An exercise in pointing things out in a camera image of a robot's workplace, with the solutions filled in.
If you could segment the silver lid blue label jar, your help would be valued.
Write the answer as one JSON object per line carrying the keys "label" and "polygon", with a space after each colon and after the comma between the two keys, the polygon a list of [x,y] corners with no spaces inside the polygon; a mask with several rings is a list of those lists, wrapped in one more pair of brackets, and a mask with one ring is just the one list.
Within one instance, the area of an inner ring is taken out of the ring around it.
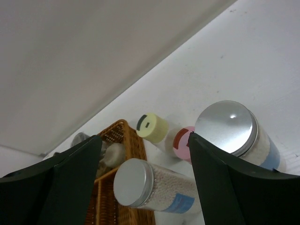
{"label": "silver lid blue label jar", "polygon": [[286,162],[253,113],[235,101],[208,106],[195,132],[221,150],[266,169],[286,172]]}
{"label": "silver lid blue label jar", "polygon": [[125,161],[118,172],[130,182],[127,199],[119,198],[119,204],[177,214],[201,212],[193,178],[137,158]]}

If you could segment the black grinder top spice bottle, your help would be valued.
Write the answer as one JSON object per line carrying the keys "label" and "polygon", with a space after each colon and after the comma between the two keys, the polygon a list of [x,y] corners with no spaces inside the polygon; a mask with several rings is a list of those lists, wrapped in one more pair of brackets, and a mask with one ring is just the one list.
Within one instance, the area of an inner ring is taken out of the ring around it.
{"label": "black grinder top spice bottle", "polygon": [[103,142],[96,179],[125,162],[126,148],[122,143]]}

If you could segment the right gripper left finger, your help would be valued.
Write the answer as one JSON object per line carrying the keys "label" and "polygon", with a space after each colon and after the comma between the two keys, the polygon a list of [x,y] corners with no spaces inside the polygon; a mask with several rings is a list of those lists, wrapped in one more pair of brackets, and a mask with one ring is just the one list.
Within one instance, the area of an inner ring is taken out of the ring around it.
{"label": "right gripper left finger", "polygon": [[91,136],[0,179],[2,225],[83,225],[102,147]]}

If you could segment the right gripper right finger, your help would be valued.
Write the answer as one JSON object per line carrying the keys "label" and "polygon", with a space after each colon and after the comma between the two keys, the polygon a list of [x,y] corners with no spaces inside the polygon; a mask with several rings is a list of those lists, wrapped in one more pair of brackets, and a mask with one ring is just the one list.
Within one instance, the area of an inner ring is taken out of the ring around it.
{"label": "right gripper right finger", "polygon": [[249,163],[196,133],[188,144],[205,224],[299,224],[298,175]]}

